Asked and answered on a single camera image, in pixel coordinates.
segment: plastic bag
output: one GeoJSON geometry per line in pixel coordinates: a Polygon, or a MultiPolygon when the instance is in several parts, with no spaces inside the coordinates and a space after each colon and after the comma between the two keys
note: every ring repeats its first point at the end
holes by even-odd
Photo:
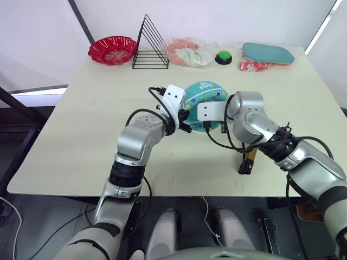
{"type": "Polygon", "coordinates": [[[246,57],[243,57],[239,62],[239,69],[246,70],[248,72],[261,72],[271,66],[275,65],[273,63],[252,61],[246,57]]]}
{"type": "Polygon", "coordinates": [[[214,60],[211,47],[197,38],[174,38],[167,52],[169,60],[181,66],[202,68],[214,60]]]}

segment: white cable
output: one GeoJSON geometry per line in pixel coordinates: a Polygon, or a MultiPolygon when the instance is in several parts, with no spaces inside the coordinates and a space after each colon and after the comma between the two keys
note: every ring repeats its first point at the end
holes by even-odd
{"type": "Polygon", "coordinates": [[[205,214],[204,222],[205,222],[206,226],[208,227],[209,231],[212,233],[212,235],[217,239],[218,244],[219,244],[221,247],[224,247],[224,245],[219,241],[218,235],[217,235],[215,232],[213,232],[213,230],[211,229],[210,225],[209,225],[209,224],[207,223],[207,221],[206,221],[206,219],[207,219],[207,214],[208,214],[208,203],[207,203],[207,201],[206,201],[206,199],[205,199],[204,197],[201,197],[201,198],[202,198],[202,199],[205,201],[205,203],[206,203],[206,214],[205,214]]]}
{"type": "Polygon", "coordinates": [[[18,226],[18,229],[17,229],[17,233],[16,233],[16,236],[15,236],[15,241],[13,243],[13,252],[12,252],[13,260],[16,260],[16,258],[15,258],[15,251],[16,251],[16,244],[17,244],[18,234],[19,234],[21,226],[22,226],[22,217],[21,217],[20,213],[18,212],[18,210],[16,209],[16,207],[14,207],[11,202],[7,201],[3,197],[0,197],[0,199],[3,200],[4,202],[6,202],[7,204],[9,204],[16,211],[16,213],[18,215],[18,218],[20,219],[20,225],[18,226]]]}

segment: teal container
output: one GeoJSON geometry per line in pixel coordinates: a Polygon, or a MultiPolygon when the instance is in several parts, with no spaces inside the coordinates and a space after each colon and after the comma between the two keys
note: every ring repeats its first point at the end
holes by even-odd
{"type": "MultiPolygon", "coordinates": [[[[184,121],[191,129],[205,132],[203,122],[197,119],[197,105],[202,102],[226,101],[228,93],[217,83],[211,81],[200,81],[185,89],[186,96],[183,109],[189,111],[189,117],[184,121]]],[[[218,121],[212,121],[212,129],[218,128],[218,121]]]]}

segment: white wall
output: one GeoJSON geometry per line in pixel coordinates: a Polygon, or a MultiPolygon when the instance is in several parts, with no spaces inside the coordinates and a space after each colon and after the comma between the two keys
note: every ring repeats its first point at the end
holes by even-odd
{"type": "Polygon", "coordinates": [[[89,42],[65,0],[0,0],[0,87],[69,84],[89,42]]]}
{"type": "Polygon", "coordinates": [[[201,37],[219,46],[267,42],[306,48],[334,0],[75,0],[95,40],[137,39],[145,14],[164,38],[201,37]]]}
{"type": "Polygon", "coordinates": [[[338,104],[347,108],[347,1],[332,15],[329,24],[308,54],[338,104]]]}

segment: metal bracket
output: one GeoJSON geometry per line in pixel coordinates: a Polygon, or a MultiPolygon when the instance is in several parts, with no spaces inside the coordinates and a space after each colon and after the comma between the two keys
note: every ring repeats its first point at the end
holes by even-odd
{"type": "Polygon", "coordinates": [[[261,229],[263,230],[265,235],[265,241],[268,252],[280,256],[280,249],[278,247],[275,234],[277,225],[273,223],[272,219],[270,218],[258,219],[258,222],[261,223],[261,229]]]}

